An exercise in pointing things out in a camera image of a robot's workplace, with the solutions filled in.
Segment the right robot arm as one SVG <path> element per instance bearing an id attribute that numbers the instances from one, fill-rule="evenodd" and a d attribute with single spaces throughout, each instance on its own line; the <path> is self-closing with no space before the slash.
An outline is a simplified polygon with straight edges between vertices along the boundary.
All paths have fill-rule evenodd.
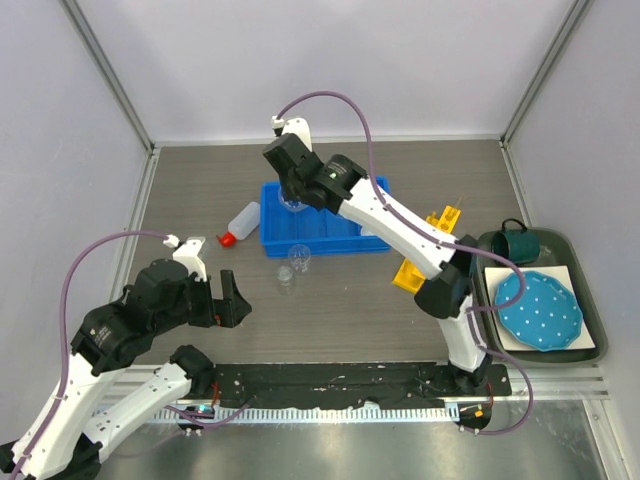
<path id="1" fill-rule="evenodd" d="M 277 137 L 262 155 L 277 173 L 287 199 L 359 224 L 418 267 L 426 281 L 414 301 L 438 320 L 453 386 L 465 395 L 483 388 L 491 357 L 471 313 L 478 242 L 469 235 L 457 239 L 435 229 L 380 190 L 357 163 L 341 154 L 324 163 L 293 133 Z"/>

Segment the glass beaker with spout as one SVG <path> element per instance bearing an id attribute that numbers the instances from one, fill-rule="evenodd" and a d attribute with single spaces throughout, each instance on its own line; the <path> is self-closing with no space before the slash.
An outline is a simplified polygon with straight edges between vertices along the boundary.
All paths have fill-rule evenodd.
<path id="1" fill-rule="evenodd" d="M 311 249 L 305 244 L 294 244 L 288 250 L 288 260 L 294 272 L 306 273 L 310 266 Z"/>

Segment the yellow test tube rack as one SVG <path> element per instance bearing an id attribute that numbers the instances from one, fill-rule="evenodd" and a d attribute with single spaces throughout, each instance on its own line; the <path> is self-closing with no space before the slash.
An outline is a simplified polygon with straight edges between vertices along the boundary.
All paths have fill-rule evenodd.
<path id="1" fill-rule="evenodd" d="M 452 234 L 460 216 L 461 210 L 457 206 L 447 205 L 440 215 L 435 211 L 428 215 L 426 222 L 442 232 Z M 426 277 L 423 273 L 408 258 L 404 258 L 392 284 L 415 294 L 425 281 Z"/>

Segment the round glass flask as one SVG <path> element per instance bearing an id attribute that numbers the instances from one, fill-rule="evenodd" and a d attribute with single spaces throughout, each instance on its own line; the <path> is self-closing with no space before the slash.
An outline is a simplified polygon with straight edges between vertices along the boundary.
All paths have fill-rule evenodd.
<path id="1" fill-rule="evenodd" d="M 304 211 L 307 208 L 307 205 L 300 201 L 288 200 L 284 195 L 284 190 L 279 188 L 278 190 L 278 200 L 280 205 L 291 213 L 298 213 Z"/>

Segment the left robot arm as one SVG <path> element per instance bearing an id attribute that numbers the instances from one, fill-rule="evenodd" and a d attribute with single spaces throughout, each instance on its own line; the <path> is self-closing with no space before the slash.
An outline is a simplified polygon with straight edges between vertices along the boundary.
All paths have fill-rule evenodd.
<path id="1" fill-rule="evenodd" d="M 183 345 L 151 380 L 102 414 L 94 413 L 156 337 L 182 325 L 234 328 L 251 313 L 233 272 L 221 271 L 220 280 L 223 296 L 215 299 L 208 277 L 175 260 L 156 260 L 119 299 L 87 313 L 56 390 L 27 432 L 2 445 L 2 472 L 28 479 L 92 479 L 153 413 L 185 396 L 205 397 L 215 365 L 195 346 Z"/>

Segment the small glass bottle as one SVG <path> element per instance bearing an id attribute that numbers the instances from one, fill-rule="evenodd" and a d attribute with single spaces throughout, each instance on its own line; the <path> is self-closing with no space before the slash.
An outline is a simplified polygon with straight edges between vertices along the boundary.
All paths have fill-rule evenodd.
<path id="1" fill-rule="evenodd" d="M 276 271 L 277 289 L 282 295 L 291 295 L 296 286 L 294 271 L 286 265 L 280 266 Z"/>

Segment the blue plastic divided bin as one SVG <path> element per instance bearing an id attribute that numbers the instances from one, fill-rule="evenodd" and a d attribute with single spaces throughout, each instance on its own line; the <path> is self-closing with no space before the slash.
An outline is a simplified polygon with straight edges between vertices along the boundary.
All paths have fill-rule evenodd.
<path id="1" fill-rule="evenodd" d="M 362 234 L 362 227 L 327 210 L 311 207 L 299 212 L 280 202 L 280 184 L 261 187 L 260 242 L 269 258 L 284 258 L 297 244 L 306 245 L 315 256 L 386 252 L 391 247 L 375 235 Z"/>

